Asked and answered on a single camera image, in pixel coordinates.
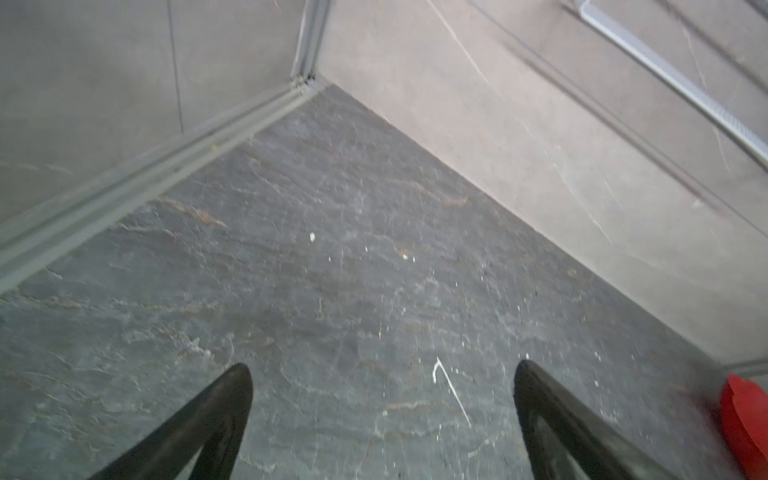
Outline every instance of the red plastic container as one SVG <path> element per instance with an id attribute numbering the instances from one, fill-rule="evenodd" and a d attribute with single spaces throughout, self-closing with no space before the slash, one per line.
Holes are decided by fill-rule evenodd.
<path id="1" fill-rule="evenodd" d="M 720 396 L 723 435 L 750 480 L 768 480 L 768 394 L 733 373 Z"/>

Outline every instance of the floor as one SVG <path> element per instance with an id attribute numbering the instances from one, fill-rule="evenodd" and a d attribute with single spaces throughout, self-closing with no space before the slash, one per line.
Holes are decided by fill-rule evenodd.
<path id="1" fill-rule="evenodd" d="M 768 177 L 560 3 L 336 0 L 319 71 L 712 357 L 765 359 Z M 745 0 L 593 3 L 768 132 L 765 87 L 710 45 L 768 78 Z"/>
<path id="2" fill-rule="evenodd" d="M 233 478 L 531 478 L 523 358 L 741 478 L 712 360 L 331 87 L 0 296 L 0 472 L 82 478 L 244 362 Z"/>

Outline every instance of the wall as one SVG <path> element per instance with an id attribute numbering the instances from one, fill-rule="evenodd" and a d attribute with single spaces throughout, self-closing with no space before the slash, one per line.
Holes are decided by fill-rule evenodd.
<path id="1" fill-rule="evenodd" d="M 304 0 L 0 5 L 0 223 L 285 84 Z"/>
<path id="2" fill-rule="evenodd" d="M 609 106 L 657 131 L 653 141 L 711 174 L 708 184 L 727 178 L 725 154 L 740 174 L 760 183 L 763 173 L 572 14 L 535 0 L 479 3 L 497 23 L 462 0 L 338 0 L 319 71 L 713 357 L 768 355 L 764 234 L 669 175 L 514 45 L 532 42 L 572 77 L 602 74 L 593 87 L 613 95 Z M 743 175 L 728 201 L 754 217 L 766 197 Z"/>

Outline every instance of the metal baseboard trim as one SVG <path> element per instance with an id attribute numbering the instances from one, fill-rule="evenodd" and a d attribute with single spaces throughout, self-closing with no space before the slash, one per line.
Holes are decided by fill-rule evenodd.
<path id="1" fill-rule="evenodd" d="M 292 78 L 312 78 L 320 42 L 328 21 L 331 0 L 306 0 L 299 29 L 299 44 L 293 58 Z"/>
<path id="2" fill-rule="evenodd" d="M 323 80 L 280 93 L 134 171 L 116 170 L 0 225 L 0 293 L 307 102 Z"/>
<path id="3" fill-rule="evenodd" d="M 768 375 L 768 358 L 750 360 L 749 362 L 731 363 L 725 368 L 729 372 L 736 373 L 738 376 L 753 378 L 756 376 Z"/>
<path id="4" fill-rule="evenodd" d="M 653 49 L 644 44 L 638 37 L 606 15 L 590 0 L 584 0 L 576 8 L 585 23 L 599 31 L 605 38 L 626 51 L 653 74 L 685 98 L 694 107 L 706 115 L 721 130 L 728 133 L 741 147 L 763 168 L 768 169 L 768 144 L 760 136 L 750 130 L 738 118 L 733 116 L 725 107 L 717 103 L 704 90 L 699 88 L 685 75 L 677 70 L 670 62 L 662 58 Z"/>

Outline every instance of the slate tile floor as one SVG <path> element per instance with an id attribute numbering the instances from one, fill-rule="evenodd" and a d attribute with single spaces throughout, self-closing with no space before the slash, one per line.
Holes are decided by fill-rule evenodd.
<path id="1" fill-rule="evenodd" d="M 714 363 L 330 88 L 0 296 L 0 477 L 83 478 L 245 362 L 233 478 L 531 478 L 522 358 L 681 478 L 741 478 Z"/>

